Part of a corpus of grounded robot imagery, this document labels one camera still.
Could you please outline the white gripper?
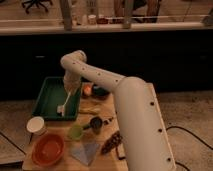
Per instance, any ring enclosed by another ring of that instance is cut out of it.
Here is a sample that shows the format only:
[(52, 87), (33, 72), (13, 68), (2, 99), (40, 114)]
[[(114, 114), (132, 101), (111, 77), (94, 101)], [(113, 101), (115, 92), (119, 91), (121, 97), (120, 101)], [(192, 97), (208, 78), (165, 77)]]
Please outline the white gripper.
[(63, 77), (63, 83), (67, 93), (75, 94), (81, 85), (81, 76), (66, 70)]

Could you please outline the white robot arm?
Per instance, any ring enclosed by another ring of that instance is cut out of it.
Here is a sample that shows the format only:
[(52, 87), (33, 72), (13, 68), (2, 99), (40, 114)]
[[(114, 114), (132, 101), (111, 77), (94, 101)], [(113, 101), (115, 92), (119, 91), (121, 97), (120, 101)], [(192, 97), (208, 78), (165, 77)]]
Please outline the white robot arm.
[(86, 60), (81, 50), (61, 58), (65, 86), (76, 90), (73, 78), (84, 77), (113, 94), (128, 171), (176, 171), (158, 101), (149, 84), (88, 65)]

